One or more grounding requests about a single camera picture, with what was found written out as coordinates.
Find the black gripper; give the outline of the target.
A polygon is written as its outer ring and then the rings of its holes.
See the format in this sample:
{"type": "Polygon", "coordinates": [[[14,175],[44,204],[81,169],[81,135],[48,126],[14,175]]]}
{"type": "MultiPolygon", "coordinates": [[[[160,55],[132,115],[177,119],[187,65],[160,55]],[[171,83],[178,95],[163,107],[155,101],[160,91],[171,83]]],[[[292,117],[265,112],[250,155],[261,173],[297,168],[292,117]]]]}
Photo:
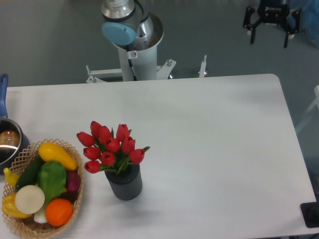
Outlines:
{"type": "Polygon", "coordinates": [[[290,10],[289,0],[260,0],[259,6],[248,5],[245,10],[243,28],[250,32],[250,44],[254,44],[256,28],[261,23],[282,25],[286,35],[284,48],[300,32],[302,20],[302,9],[290,10]],[[251,16],[257,13],[258,19],[252,23],[251,16]]]}

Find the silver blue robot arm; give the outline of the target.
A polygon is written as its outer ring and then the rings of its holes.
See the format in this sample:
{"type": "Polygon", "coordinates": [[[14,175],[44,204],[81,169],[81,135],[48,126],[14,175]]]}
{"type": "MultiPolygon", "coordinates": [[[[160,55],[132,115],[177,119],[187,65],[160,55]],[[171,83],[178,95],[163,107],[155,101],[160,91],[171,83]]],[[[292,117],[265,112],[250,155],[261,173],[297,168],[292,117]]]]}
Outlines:
{"type": "MultiPolygon", "coordinates": [[[[139,34],[141,24],[150,16],[139,0],[104,0],[101,12],[105,20],[102,34],[116,45],[127,48],[137,38],[148,35],[139,34]]],[[[289,39],[300,32],[302,12],[301,8],[291,9],[289,0],[261,0],[258,6],[246,7],[243,28],[250,33],[250,44],[254,44],[261,23],[279,25],[286,34],[287,48],[289,39]]]]}

